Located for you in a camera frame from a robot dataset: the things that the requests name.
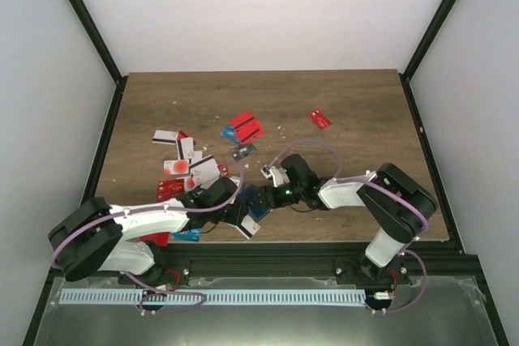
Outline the blue leather card holder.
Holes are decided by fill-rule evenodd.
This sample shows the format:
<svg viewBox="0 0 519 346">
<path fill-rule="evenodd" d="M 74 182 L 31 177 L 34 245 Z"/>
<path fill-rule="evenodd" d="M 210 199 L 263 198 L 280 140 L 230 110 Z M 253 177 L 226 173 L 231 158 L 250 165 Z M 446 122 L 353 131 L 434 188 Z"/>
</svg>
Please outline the blue leather card holder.
<svg viewBox="0 0 519 346">
<path fill-rule="evenodd" d="M 251 203 L 251 200 L 252 200 L 252 197 L 254 194 L 255 194 L 255 189 L 252 187 L 251 188 L 247 187 L 240 193 L 238 198 L 247 205 L 248 215 L 253 219 L 253 221 L 256 223 L 259 223 L 269 213 L 272 212 L 272 209 L 253 205 Z"/>
</svg>

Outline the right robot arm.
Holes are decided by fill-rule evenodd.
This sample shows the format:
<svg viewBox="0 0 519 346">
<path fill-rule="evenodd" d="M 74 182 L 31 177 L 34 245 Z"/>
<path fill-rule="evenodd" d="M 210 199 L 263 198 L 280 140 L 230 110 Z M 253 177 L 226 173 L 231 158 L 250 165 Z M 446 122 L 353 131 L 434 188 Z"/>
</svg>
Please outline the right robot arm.
<svg viewBox="0 0 519 346">
<path fill-rule="evenodd" d="M 305 203 L 312 211 L 365 207 L 380 227 L 358 265 L 363 279 L 372 284 L 382 281 L 390 262 L 428 230 L 439 208 L 428 190 L 391 163 L 356 177 L 319 177 L 293 154 L 279 168 L 264 166 L 262 174 L 272 183 L 246 194 L 249 206 L 273 210 Z"/>
</svg>

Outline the black VIP card top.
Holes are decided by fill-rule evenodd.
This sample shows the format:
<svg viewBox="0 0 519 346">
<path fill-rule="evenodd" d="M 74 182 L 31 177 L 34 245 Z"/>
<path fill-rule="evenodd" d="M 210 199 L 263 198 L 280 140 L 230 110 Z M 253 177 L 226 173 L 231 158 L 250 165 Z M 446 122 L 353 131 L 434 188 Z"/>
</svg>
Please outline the black VIP card top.
<svg viewBox="0 0 519 346">
<path fill-rule="evenodd" d="M 256 146 L 253 143 L 244 143 L 239 144 L 235 148 L 233 148 L 229 153 L 234 159 L 234 161 L 238 162 L 247 158 L 249 155 L 255 153 L 257 151 Z"/>
</svg>

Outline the white red-circle card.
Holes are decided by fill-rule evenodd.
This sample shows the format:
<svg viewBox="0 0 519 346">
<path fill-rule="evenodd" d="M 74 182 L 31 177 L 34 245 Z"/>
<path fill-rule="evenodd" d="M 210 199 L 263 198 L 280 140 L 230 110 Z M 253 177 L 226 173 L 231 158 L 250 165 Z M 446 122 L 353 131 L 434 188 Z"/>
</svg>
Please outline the white red-circle card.
<svg viewBox="0 0 519 346">
<path fill-rule="evenodd" d="M 165 160 L 163 163 L 164 175 L 180 175 L 190 172 L 189 160 Z"/>
</svg>

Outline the white striped card bottom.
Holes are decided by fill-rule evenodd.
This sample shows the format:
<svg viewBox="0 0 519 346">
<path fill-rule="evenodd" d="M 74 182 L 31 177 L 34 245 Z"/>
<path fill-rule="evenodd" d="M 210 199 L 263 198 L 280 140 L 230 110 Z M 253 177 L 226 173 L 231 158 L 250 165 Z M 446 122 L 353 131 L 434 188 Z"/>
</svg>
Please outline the white striped card bottom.
<svg viewBox="0 0 519 346">
<path fill-rule="evenodd" d="M 237 229 L 246 239 L 251 239 L 260 230 L 260 225 L 250 216 L 245 216 L 238 224 Z"/>
</svg>

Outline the red gold cards pile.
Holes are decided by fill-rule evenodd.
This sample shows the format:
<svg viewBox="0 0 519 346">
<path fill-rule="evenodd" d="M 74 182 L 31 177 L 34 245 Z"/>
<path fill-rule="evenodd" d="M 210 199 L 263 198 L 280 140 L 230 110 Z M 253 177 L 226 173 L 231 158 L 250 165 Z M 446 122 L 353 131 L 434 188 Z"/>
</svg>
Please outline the red gold cards pile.
<svg viewBox="0 0 519 346">
<path fill-rule="evenodd" d="M 172 180 L 164 180 L 158 183 L 156 197 L 157 202 L 174 198 L 185 192 L 185 184 L 183 178 L 176 178 Z"/>
</svg>

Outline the blue card bottom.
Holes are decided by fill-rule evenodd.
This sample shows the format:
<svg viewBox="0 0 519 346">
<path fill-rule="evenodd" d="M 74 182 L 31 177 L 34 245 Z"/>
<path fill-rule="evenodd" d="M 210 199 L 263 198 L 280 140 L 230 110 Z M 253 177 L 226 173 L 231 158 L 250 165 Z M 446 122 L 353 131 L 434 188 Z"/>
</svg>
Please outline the blue card bottom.
<svg viewBox="0 0 519 346">
<path fill-rule="evenodd" d="M 199 242 L 201 232 L 199 230 L 188 230 L 179 233 L 172 233 L 170 239 L 172 241 L 188 241 Z"/>
</svg>

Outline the white striped card upright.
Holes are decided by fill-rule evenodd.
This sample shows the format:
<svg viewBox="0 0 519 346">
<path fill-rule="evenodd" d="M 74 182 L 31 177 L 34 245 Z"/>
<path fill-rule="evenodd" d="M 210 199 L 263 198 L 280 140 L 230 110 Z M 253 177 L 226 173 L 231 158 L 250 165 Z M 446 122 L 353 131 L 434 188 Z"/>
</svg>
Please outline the white striped card upright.
<svg viewBox="0 0 519 346">
<path fill-rule="evenodd" d="M 194 155 L 194 139 L 185 137 L 177 140 L 177 152 L 179 160 L 190 160 Z"/>
</svg>

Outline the blue card top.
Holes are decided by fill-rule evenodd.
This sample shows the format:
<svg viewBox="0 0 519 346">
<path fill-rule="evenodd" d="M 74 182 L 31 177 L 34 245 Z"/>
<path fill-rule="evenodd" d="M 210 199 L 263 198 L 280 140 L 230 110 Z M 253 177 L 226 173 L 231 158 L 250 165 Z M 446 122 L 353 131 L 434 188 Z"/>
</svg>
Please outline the blue card top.
<svg viewBox="0 0 519 346">
<path fill-rule="evenodd" d="M 229 141 L 240 144 L 238 137 L 235 134 L 235 130 L 231 125 L 226 126 L 221 132 L 220 135 Z"/>
</svg>

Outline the red card far right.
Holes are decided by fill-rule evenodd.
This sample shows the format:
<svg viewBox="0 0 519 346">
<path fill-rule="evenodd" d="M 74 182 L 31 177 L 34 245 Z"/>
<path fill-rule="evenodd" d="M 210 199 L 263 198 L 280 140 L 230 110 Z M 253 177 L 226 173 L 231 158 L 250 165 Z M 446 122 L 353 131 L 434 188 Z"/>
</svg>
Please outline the red card far right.
<svg viewBox="0 0 519 346">
<path fill-rule="evenodd" d="M 307 116 L 320 130 L 324 130 L 332 125 L 331 121 L 320 109 L 312 110 Z"/>
</svg>

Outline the red striped card top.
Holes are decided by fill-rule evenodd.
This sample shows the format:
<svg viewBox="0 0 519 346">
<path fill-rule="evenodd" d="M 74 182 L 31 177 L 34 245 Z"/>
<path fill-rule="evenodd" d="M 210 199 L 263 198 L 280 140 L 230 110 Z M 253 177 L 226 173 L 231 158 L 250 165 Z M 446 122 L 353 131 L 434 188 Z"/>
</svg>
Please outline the red striped card top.
<svg viewBox="0 0 519 346">
<path fill-rule="evenodd" d="M 229 121 L 240 143 L 252 143 L 264 134 L 264 128 L 251 112 L 244 112 Z"/>
</svg>

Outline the red striped card bottom-left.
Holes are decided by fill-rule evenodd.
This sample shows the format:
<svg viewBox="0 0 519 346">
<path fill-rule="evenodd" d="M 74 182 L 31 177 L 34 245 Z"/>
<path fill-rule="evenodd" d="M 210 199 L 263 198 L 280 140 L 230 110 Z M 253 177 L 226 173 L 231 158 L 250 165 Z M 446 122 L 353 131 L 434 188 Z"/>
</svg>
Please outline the red striped card bottom-left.
<svg viewBox="0 0 519 346">
<path fill-rule="evenodd" d="M 151 242 L 156 246 L 167 246 L 169 243 L 169 233 L 153 233 L 140 237 L 139 239 L 143 242 Z"/>
</svg>

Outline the white striped card top-left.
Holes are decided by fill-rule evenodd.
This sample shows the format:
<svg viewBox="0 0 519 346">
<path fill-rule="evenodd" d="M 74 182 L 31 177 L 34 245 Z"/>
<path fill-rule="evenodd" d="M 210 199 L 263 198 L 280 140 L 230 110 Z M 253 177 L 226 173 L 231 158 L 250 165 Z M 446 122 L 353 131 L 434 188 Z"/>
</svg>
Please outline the white striped card top-left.
<svg viewBox="0 0 519 346">
<path fill-rule="evenodd" d="M 179 133 L 176 131 L 169 130 L 156 130 L 152 142 L 157 144 L 173 144 L 175 145 L 178 140 Z"/>
</svg>

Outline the black aluminium frame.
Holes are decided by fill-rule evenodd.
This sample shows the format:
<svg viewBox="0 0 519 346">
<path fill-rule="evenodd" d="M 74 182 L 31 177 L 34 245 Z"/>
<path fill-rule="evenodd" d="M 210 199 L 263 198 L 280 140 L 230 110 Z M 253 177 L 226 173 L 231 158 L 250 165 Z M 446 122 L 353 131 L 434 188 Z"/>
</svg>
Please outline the black aluminium frame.
<svg viewBox="0 0 519 346">
<path fill-rule="evenodd" d="M 405 94 L 432 184 L 439 197 L 440 210 L 443 212 L 444 222 L 449 234 L 447 241 L 420 241 L 414 245 L 414 248 L 425 259 L 430 270 L 436 276 L 472 275 L 475 277 L 479 291 L 487 299 L 484 307 L 490 320 L 491 333 L 499 345 L 506 345 L 508 344 L 508 339 L 478 256 L 467 254 L 462 245 L 461 236 L 458 232 L 411 87 L 411 79 L 426 57 L 429 48 L 432 46 L 456 1 L 441 0 L 409 64 L 405 71 L 399 75 L 399 84 Z M 97 189 L 110 138 L 113 134 L 114 124 L 127 85 L 127 77 L 122 75 L 115 64 L 113 56 L 109 52 L 84 0 L 68 0 L 68 2 L 83 25 L 90 41 L 94 44 L 115 85 L 114 95 L 84 189 L 82 199 L 86 200 Z M 207 271 L 211 276 L 286 276 L 290 271 L 295 271 L 302 276 L 314 276 L 324 268 L 326 260 L 351 257 L 359 253 L 364 246 L 362 242 L 217 243 L 203 244 L 194 249 L 186 250 L 179 245 L 171 245 L 166 253 L 168 258 L 178 256 L 191 260 L 195 264 L 196 269 Z"/>
</svg>

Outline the light blue slotted rail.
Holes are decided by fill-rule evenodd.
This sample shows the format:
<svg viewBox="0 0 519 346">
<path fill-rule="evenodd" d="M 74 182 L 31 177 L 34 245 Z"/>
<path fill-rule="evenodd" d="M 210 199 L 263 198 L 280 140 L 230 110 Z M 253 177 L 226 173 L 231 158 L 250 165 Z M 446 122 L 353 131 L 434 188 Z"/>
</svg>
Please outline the light blue slotted rail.
<svg viewBox="0 0 519 346">
<path fill-rule="evenodd" d="M 364 306 L 366 294 L 353 289 L 211 289 L 192 295 L 152 294 L 144 300 L 142 289 L 66 288 L 59 295 L 61 305 L 194 305 L 199 295 L 206 296 L 206 305 L 326 305 Z"/>
</svg>

